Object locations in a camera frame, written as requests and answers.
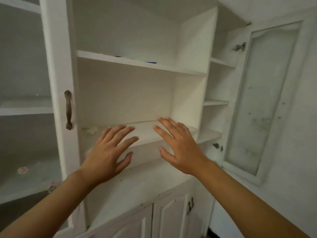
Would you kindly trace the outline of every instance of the metal drawer pull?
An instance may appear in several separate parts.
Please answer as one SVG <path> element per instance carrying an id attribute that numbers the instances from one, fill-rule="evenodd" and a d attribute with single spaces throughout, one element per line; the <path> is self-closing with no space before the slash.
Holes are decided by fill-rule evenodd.
<path id="1" fill-rule="evenodd" d="M 72 93 L 69 90 L 65 91 L 65 98 L 66 98 L 66 116 L 67 116 L 67 124 L 66 128 L 71 130 L 73 128 L 72 125 L 72 104 L 70 103 L 70 99 L 72 98 Z"/>

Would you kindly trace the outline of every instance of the lower cabinet door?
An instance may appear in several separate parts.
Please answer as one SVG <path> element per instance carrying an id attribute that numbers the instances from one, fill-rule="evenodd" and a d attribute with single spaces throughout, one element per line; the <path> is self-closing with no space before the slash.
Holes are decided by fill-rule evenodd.
<path id="1" fill-rule="evenodd" d="M 152 205 L 105 227 L 91 238 L 151 238 Z"/>
<path id="2" fill-rule="evenodd" d="M 175 191 L 154 203 L 152 238 L 186 238 L 193 208 L 191 187 Z"/>

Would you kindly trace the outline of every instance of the right hand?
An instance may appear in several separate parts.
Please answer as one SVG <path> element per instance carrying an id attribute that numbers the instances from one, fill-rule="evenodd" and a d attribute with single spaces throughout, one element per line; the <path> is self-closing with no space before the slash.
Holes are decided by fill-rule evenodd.
<path id="1" fill-rule="evenodd" d="M 154 125 L 153 129 L 169 144 L 174 155 L 163 147 L 159 151 L 163 159 L 185 174 L 196 176 L 209 159 L 193 139 L 189 129 L 182 123 L 176 123 L 171 118 L 158 117 L 158 121 L 171 133 L 171 135 Z"/>

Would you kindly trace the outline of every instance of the empty shelf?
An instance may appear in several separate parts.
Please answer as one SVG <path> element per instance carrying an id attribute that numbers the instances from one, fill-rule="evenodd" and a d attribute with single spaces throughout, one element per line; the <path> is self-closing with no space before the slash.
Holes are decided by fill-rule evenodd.
<path id="1" fill-rule="evenodd" d="M 153 125 L 157 125 L 164 129 L 166 128 L 158 121 L 148 121 L 148 122 L 138 122 L 138 123 L 129 123 L 126 124 L 127 126 L 135 126 L 135 130 L 131 133 L 129 133 L 125 138 L 122 140 L 122 142 L 128 138 L 131 138 L 133 136 L 138 136 L 139 140 L 131 145 L 131 147 L 143 145 L 147 143 L 152 143 L 156 141 L 163 140 L 161 136 L 159 136 L 153 129 Z M 86 129 L 82 129 L 83 135 L 82 135 L 82 144 L 84 146 L 85 155 L 88 156 L 90 154 L 91 149 L 95 145 L 97 139 L 100 137 L 101 133 L 107 128 L 108 126 L 104 127 L 98 127 L 97 133 L 94 135 L 90 135 L 87 132 Z M 198 132 L 198 129 L 188 126 L 190 132 L 193 134 Z"/>
<path id="2" fill-rule="evenodd" d="M 0 101 L 0 116 L 52 114 L 50 98 L 20 98 Z"/>
<path id="3" fill-rule="evenodd" d="M 204 106 L 212 106 L 212 105 L 228 105 L 228 101 L 221 100 L 213 100 L 213 99 L 205 99 Z"/>
<path id="4" fill-rule="evenodd" d="M 203 143 L 210 140 L 216 140 L 222 137 L 222 133 L 213 131 L 209 128 L 201 128 L 197 143 Z"/>
<path id="5" fill-rule="evenodd" d="M 183 68 L 178 68 L 178 67 L 171 67 L 171 66 L 162 65 L 162 64 L 142 62 L 142 61 L 127 59 L 127 58 L 114 57 L 114 56 L 108 56 L 104 54 L 91 53 L 91 52 L 79 51 L 79 50 L 77 51 L 77 57 L 95 59 L 95 60 L 113 62 L 113 63 L 120 63 L 120 64 L 132 65 L 137 67 L 143 67 L 143 68 L 154 68 L 159 70 L 165 70 L 165 71 L 176 72 L 181 74 L 190 74 L 195 76 L 207 75 L 207 73 L 202 73 L 202 72 L 192 71 L 192 70 L 185 70 Z"/>
<path id="6" fill-rule="evenodd" d="M 220 59 L 210 58 L 210 61 L 211 61 L 211 62 L 214 62 L 214 63 L 217 63 L 217 64 L 220 64 L 220 65 L 224 65 L 224 66 L 230 67 L 230 68 L 235 68 L 235 66 L 232 66 L 232 65 L 230 65 L 230 64 L 227 64 L 225 61 L 222 61 L 222 60 L 220 60 Z"/>
<path id="7" fill-rule="evenodd" d="M 16 7 L 30 12 L 41 14 L 41 8 L 39 5 L 23 1 L 23 0 L 0 0 L 0 4 L 4 4 L 11 7 Z"/>
<path id="8" fill-rule="evenodd" d="M 1 174 L 0 204 L 33 195 L 50 188 L 52 182 L 61 182 L 61 167 L 57 152 L 41 152 L 20 155 L 19 160 L 28 160 L 28 156 L 39 156 L 38 162 L 25 164 L 28 171 L 18 174 L 18 164 L 6 174 Z"/>

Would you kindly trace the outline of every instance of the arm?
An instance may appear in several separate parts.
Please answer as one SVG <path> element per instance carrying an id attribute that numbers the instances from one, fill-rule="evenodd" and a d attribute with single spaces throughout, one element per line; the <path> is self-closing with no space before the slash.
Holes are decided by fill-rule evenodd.
<path id="1" fill-rule="evenodd" d="M 184 124 L 170 118 L 158 120 L 172 136 L 158 126 L 154 130 L 174 151 L 173 156 L 160 147 L 161 156 L 181 172 L 195 176 L 227 211 L 244 237 L 308 237 L 209 160 Z"/>
<path id="2" fill-rule="evenodd" d="M 53 237 L 81 201 L 99 184 L 106 182 L 131 162 L 132 152 L 117 163 L 120 155 L 139 138 L 121 140 L 134 127 L 123 125 L 107 128 L 82 166 L 71 174 L 54 192 L 8 226 L 2 238 Z"/>

